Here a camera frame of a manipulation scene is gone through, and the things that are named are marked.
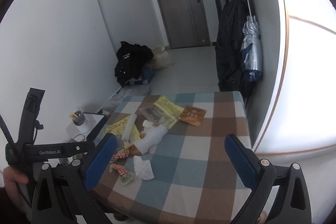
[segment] human hand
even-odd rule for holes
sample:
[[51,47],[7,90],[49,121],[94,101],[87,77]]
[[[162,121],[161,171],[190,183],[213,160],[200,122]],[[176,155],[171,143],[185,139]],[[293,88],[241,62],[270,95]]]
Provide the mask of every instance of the human hand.
[[29,182],[28,177],[17,168],[9,166],[3,170],[3,181],[9,198],[17,207],[20,207],[21,199],[17,183],[27,184]]

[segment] tissue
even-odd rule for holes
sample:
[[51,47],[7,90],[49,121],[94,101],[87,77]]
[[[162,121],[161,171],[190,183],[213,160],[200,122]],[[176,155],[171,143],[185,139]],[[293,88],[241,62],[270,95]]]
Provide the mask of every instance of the tissue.
[[155,127],[154,123],[149,122],[148,120],[144,120],[143,123],[142,123],[142,126],[143,126],[143,132],[145,134],[147,134],[150,129]]
[[136,176],[141,180],[154,178],[151,162],[149,160],[143,160],[139,156],[134,156],[134,171]]

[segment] red and white wrapper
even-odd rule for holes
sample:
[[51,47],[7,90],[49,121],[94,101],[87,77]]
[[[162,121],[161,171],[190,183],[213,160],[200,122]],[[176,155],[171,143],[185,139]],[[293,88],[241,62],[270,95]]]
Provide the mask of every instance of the red and white wrapper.
[[110,165],[110,172],[112,172],[113,170],[116,170],[119,175],[120,175],[120,179],[121,179],[121,184],[123,186],[127,185],[128,183],[130,183],[133,180],[133,177],[130,175],[130,173],[127,171],[127,169],[121,165],[117,165],[117,164],[111,164]]
[[115,162],[117,160],[127,158],[128,156],[129,156],[129,150],[127,149],[127,150],[124,150],[122,152],[119,152],[119,153],[113,155],[111,162]]

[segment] paper roll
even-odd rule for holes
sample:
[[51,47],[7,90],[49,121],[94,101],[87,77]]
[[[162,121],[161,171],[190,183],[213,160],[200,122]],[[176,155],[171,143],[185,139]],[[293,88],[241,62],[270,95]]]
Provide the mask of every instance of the paper roll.
[[126,127],[125,127],[125,131],[124,131],[124,133],[121,137],[124,141],[129,140],[129,135],[131,134],[131,130],[133,128],[135,120],[137,119],[137,116],[138,115],[136,115],[136,114],[131,114],[130,117],[128,118],[128,121],[127,121],[127,124],[126,124]]

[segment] brown packet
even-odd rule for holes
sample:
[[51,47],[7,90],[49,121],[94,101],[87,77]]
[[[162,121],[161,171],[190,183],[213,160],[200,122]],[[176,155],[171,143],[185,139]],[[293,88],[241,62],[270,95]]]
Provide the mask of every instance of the brown packet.
[[199,127],[203,121],[206,112],[207,111],[204,109],[193,106],[186,106],[178,119]]

